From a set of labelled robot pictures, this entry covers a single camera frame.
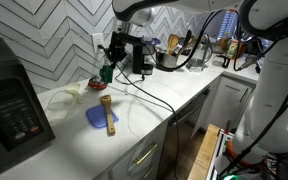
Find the kitchen counter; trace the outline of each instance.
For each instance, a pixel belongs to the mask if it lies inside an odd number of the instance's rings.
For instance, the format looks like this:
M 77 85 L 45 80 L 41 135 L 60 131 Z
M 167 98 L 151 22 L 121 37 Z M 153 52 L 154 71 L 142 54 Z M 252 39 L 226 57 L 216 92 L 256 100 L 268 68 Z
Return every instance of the kitchen counter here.
M 256 83 L 258 74 L 254 65 L 240 72 L 233 71 L 233 62 L 228 69 L 214 67 L 211 60 L 201 73 L 189 72 L 185 67 L 169 73 L 153 70 L 153 75 L 145 76 L 139 87 L 169 103 L 175 110 L 184 107 L 195 95 L 207 87 L 221 74 Z M 125 70 L 131 81 L 141 79 L 141 75 Z M 169 108 L 144 94 L 133 86 L 113 82 L 103 91 L 84 89 L 88 80 L 79 82 L 83 104 L 77 104 L 67 122 L 52 126 L 56 139 L 41 152 L 0 174 L 6 179 L 92 179 L 138 143 L 172 112 Z M 38 94 L 45 108 L 52 95 L 64 87 Z M 108 137 L 106 128 L 94 129 L 87 121 L 88 108 L 100 104 L 100 97 L 111 95 L 112 110 L 119 117 L 115 123 L 116 134 Z

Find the cabinet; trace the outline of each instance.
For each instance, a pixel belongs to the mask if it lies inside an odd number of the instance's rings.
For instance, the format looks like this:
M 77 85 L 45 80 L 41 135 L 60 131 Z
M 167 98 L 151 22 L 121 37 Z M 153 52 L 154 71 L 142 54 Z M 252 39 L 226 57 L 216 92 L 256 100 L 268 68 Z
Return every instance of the cabinet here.
M 229 120 L 231 121 L 230 129 L 236 128 L 254 89 L 255 84 L 225 75 L 221 76 L 220 83 L 210 98 L 210 103 L 203 107 L 204 113 L 201 113 L 199 117 L 202 121 L 202 128 L 207 129 L 209 124 L 214 124 L 224 129 Z
M 167 121 L 162 122 L 94 179 L 156 179 L 166 127 Z

